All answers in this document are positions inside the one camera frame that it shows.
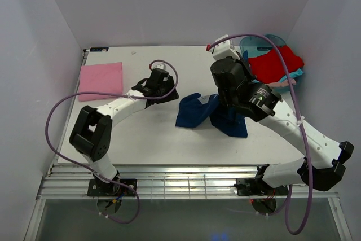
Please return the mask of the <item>blue mickey t-shirt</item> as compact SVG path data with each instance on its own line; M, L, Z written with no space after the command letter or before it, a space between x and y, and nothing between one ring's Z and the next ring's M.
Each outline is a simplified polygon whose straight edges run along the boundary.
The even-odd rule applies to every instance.
M206 119L223 134L235 138L247 138L248 130L245 117L222 105L219 95L201 95L194 93L179 102L176 127L194 129Z

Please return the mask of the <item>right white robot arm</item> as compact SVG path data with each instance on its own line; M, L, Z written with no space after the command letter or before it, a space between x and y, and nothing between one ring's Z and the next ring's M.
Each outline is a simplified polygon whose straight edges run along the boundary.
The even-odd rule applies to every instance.
M238 184L244 194L268 194L280 186L300 183L328 191L342 180L353 144L336 142L298 120L295 109L276 90L252 81L244 61L226 57L215 61L210 71L222 105L273 130L304 155L293 162L259 167L254 178Z

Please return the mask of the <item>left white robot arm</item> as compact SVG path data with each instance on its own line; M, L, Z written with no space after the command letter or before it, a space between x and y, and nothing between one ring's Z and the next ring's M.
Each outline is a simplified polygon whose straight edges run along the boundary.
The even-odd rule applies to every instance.
M88 162L100 189L106 195L119 191L119 175L107 154L112 129L132 114L154 104L166 103L179 98L173 77L164 64L151 69L148 78L139 81L124 98L115 99L99 107L84 106L77 117L69 143Z

